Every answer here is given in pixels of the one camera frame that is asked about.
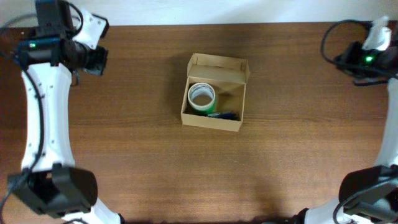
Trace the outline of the blue retractable pen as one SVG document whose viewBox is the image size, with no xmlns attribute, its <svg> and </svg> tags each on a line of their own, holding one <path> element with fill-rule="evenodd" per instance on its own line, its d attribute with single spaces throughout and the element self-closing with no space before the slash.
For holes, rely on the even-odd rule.
<svg viewBox="0 0 398 224">
<path fill-rule="evenodd" d="M 232 111 L 225 112 L 215 112 L 207 115 L 209 118 L 219 118 L 219 119 L 228 119 L 228 120 L 237 120 L 238 116 L 236 113 Z"/>
</svg>

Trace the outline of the green tape roll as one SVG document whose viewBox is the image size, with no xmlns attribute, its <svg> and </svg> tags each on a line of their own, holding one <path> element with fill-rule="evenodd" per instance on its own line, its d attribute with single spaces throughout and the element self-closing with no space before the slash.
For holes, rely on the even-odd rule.
<svg viewBox="0 0 398 224">
<path fill-rule="evenodd" d="M 194 99 L 189 99 L 189 104 L 195 114 L 207 115 L 215 110 L 216 98 L 200 95 Z"/>
</svg>

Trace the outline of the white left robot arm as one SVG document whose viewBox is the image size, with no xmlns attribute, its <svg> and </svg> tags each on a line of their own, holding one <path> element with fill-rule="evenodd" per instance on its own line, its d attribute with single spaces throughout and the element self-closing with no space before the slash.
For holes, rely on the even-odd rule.
<svg viewBox="0 0 398 224">
<path fill-rule="evenodd" d="M 94 173 L 76 167 L 68 127 L 72 73 L 103 73 L 108 51 L 98 42 L 108 27 L 105 18 L 92 14 L 79 27 L 44 22 L 14 54 L 26 90 L 27 144 L 21 172 L 7 178 L 7 194 L 38 215 L 66 223 L 124 222 L 99 199 Z"/>
</svg>

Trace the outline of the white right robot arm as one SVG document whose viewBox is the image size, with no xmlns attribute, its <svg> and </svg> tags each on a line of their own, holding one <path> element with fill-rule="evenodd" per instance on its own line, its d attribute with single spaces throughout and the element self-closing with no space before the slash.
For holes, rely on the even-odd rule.
<svg viewBox="0 0 398 224">
<path fill-rule="evenodd" d="M 336 59 L 392 75 L 386 82 L 389 99 L 381 150 L 372 167 L 346 175 L 337 198 L 303 209 L 292 223 L 397 223 L 397 44 L 345 53 Z"/>
</svg>

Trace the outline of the brown cardboard box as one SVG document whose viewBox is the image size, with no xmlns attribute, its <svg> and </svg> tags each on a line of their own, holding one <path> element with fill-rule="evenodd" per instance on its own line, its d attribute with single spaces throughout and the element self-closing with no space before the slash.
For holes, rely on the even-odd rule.
<svg viewBox="0 0 398 224">
<path fill-rule="evenodd" d="M 181 120 L 183 125 L 238 132 L 244 118 L 246 86 L 250 76 L 246 59 L 194 53 L 187 65 Z M 195 114 L 188 102 L 188 90 L 196 83 L 211 85 L 216 93 L 215 112 L 232 111 L 237 120 L 209 118 Z"/>
</svg>

